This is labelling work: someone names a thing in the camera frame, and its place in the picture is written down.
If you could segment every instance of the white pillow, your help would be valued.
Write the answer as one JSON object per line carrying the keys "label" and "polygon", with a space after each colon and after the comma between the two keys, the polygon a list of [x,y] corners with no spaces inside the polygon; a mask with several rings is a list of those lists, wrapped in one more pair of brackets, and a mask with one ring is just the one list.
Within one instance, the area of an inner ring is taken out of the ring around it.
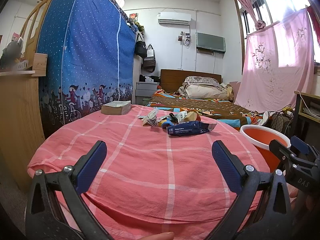
{"label": "white pillow", "polygon": [[188,85],[186,88],[188,97],[191,99],[203,99],[203,98],[213,98],[229,100],[228,93],[224,89],[220,91],[214,86],[210,85]]}

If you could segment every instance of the hand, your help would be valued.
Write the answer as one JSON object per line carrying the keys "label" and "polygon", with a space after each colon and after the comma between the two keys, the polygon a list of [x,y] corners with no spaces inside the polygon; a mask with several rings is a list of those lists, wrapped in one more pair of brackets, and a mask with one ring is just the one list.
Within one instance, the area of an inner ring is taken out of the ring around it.
{"label": "hand", "polygon": [[[291,202],[291,209],[293,210],[296,204],[296,197],[298,196],[298,189],[294,189],[291,193],[290,193],[290,198],[295,198],[292,202]],[[311,211],[313,209],[315,205],[315,202],[313,201],[313,198],[311,196],[307,196],[306,198],[306,207],[309,211]]]}
{"label": "hand", "polygon": [[154,236],[146,236],[139,240],[173,240],[173,238],[174,238],[174,233],[167,232],[167,233],[162,233]]}

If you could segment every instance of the thick book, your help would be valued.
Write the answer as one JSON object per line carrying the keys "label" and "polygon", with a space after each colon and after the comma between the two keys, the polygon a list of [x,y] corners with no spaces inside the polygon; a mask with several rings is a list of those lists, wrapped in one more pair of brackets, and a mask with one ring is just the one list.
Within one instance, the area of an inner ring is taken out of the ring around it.
{"label": "thick book", "polygon": [[131,109],[131,101],[113,101],[101,107],[101,113],[109,115],[127,114]]}

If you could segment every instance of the blue gripper pad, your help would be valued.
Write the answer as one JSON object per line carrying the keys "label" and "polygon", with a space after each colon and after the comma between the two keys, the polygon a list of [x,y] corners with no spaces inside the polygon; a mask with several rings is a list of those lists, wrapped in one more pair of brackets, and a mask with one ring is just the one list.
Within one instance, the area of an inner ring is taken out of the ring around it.
{"label": "blue gripper pad", "polygon": [[290,142],[291,145],[296,147],[296,149],[302,154],[308,155],[310,153],[309,145],[299,139],[297,136],[292,136]]}
{"label": "blue gripper pad", "polygon": [[106,143],[97,141],[91,150],[77,161],[71,180],[79,195],[88,191],[106,156]]}
{"label": "blue gripper pad", "polygon": [[215,141],[212,144],[212,156],[230,191],[239,195],[242,191],[241,177],[245,175],[243,163],[237,156],[229,152],[222,141]]}

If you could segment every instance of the handbag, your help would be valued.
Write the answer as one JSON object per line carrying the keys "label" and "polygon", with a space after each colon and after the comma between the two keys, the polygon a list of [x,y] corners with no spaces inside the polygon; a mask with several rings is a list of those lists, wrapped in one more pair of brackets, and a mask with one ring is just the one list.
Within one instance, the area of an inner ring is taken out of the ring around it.
{"label": "handbag", "polygon": [[155,51],[151,44],[148,46],[147,57],[143,59],[141,69],[150,73],[152,73],[156,69]]}
{"label": "handbag", "polygon": [[137,42],[134,48],[134,53],[142,58],[147,57],[147,48],[146,48],[146,43],[144,41],[142,41],[142,37],[140,35],[140,33],[138,33],[137,36]]}

